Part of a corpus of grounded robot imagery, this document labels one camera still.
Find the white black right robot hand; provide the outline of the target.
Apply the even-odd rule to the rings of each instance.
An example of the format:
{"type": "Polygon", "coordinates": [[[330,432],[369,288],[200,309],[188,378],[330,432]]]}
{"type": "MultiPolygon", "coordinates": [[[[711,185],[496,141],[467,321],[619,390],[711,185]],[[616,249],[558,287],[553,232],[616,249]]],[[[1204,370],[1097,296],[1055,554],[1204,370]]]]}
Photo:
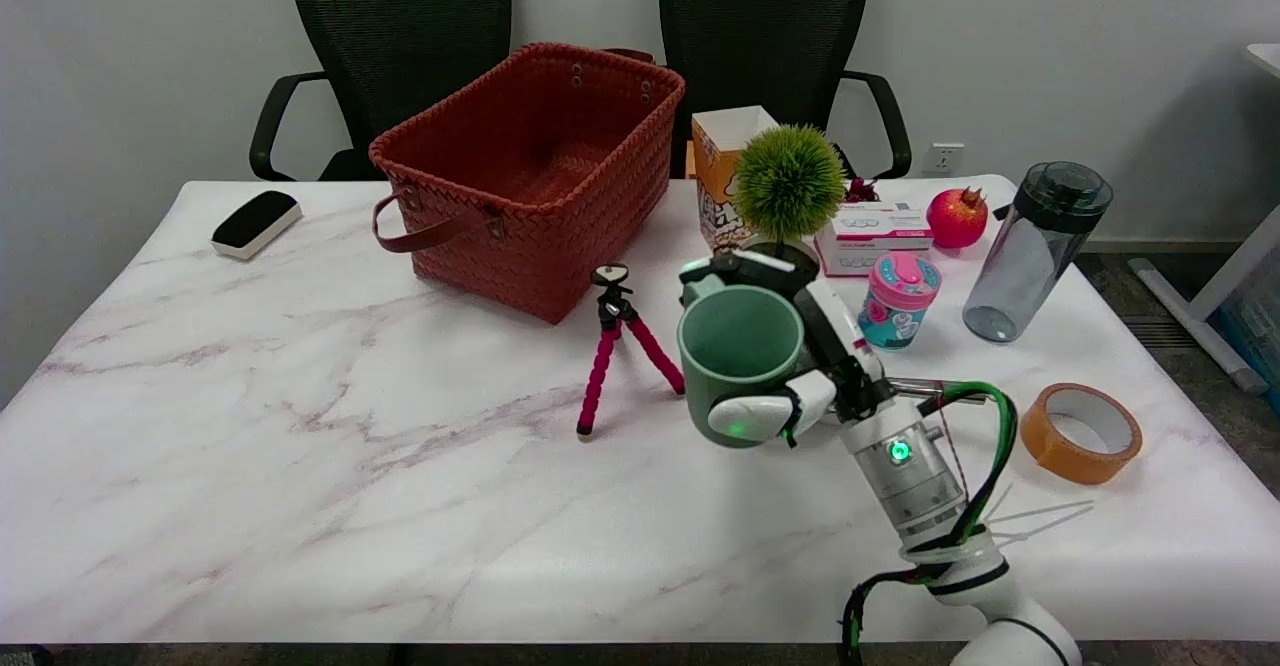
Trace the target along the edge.
{"type": "Polygon", "coordinates": [[[829,415],[893,398],[854,315],[806,259],[733,250],[682,266],[677,345],[686,403],[708,441],[794,444],[829,415]]]}

